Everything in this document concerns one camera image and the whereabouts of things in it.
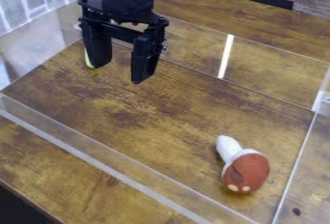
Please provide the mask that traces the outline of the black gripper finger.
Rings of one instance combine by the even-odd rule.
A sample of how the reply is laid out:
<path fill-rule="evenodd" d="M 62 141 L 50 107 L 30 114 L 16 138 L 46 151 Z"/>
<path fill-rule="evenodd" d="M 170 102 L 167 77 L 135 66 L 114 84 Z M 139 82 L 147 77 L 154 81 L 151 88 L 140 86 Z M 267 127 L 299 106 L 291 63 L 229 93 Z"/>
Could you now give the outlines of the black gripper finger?
<path fill-rule="evenodd" d="M 112 41 L 99 25 L 83 21 L 80 27 L 91 62 L 94 67 L 99 69 L 112 60 Z"/>
<path fill-rule="evenodd" d="M 156 71 L 162 54 L 162 45 L 151 38 L 139 36 L 132 43 L 131 81 L 142 83 Z"/>

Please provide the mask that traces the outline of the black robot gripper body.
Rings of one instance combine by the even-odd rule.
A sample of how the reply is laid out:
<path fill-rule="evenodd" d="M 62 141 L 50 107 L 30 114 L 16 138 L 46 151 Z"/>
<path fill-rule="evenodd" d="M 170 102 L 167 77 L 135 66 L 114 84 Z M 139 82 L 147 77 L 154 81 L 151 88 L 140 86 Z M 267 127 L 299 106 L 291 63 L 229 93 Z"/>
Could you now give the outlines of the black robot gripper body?
<path fill-rule="evenodd" d="M 155 0 L 79 0 L 84 43 L 120 40 L 134 43 L 142 37 L 166 41 L 169 20 L 154 12 Z"/>

